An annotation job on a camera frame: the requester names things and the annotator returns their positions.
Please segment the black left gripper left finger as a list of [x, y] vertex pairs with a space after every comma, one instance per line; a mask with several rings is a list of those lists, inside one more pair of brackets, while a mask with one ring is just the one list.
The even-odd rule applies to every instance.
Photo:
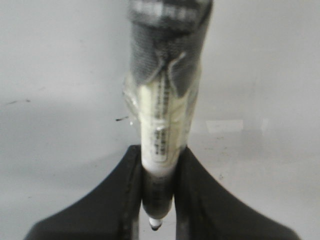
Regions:
[[141, 147], [131, 145], [95, 189], [69, 207], [38, 221], [25, 239], [139, 239], [142, 176]]

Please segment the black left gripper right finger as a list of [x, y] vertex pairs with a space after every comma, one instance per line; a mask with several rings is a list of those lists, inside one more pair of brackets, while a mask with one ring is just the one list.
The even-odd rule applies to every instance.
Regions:
[[174, 202], [177, 240], [298, 240], [299, 236], [255, 211], [222, 185], [186, 147], [178, 159]]

